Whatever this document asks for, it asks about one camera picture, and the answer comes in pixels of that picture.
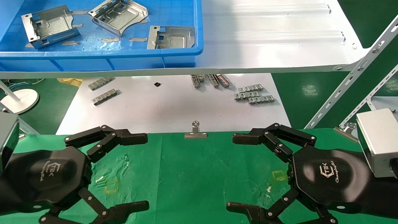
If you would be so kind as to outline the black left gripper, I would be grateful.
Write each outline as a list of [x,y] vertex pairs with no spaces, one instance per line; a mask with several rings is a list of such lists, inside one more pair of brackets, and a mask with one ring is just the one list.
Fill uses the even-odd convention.
[[[83,199],[98,215],[91,224],[125,224],[130,214],[149,210],[149,202],[118,204],[110,208],[88,191],[91,163],[96,163],[116,146],[148,143],[146,133],[103,125],[64,139],[65,149],[37,150],[13,154],[6,166],[6,213],[33,213],[50,209],[40,224],[78,224],[59,217]],[[78,150],[95,143],[86,153]]]

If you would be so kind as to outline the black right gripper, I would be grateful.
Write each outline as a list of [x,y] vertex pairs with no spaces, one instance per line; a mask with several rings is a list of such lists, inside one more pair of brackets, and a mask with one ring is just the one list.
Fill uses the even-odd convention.
[[[304,148],[293,154],[282,140]],[[363,208],[362,194],[372,172],[363,153],[317,149],[314,147],[316,140],[315,136],[279,123],[233,135],[234,144],[263,144],[284,163],[292,162],[294,186],[308,204],[324,206],[315,207],[319,218],[302,224],[337,224],[337,218],[327,209],[348,214],[360,213]],[[226,209],[246,215],[250,224],[282,224],[279,215],[300,197],[299,191],[290,189],[269,209],[236,202],[228,202]]]

